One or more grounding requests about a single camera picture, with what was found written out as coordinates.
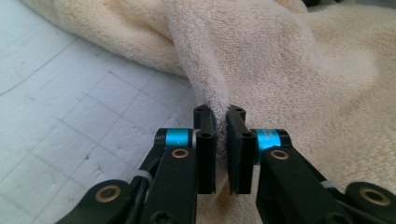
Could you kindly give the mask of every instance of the beige towel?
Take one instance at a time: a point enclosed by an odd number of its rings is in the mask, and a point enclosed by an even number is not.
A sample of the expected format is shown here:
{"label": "beige towel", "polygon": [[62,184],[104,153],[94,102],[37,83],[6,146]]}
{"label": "beige towel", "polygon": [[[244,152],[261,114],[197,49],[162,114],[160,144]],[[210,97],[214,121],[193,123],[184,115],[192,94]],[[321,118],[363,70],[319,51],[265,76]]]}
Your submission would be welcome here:
{"label": "beige towel", "polygon": [[[368,181],[396,192],[396,11],[348,3],[308,11],[300,0],[24,1],[71,33],[186,74],[222,136],[227,106],[239,105],[248,127],[286,129],[342,189]],[[218,155],[224,185],[223,144]],[[254,194],[218,191],[201,200],[198,222],[259,220]]]}

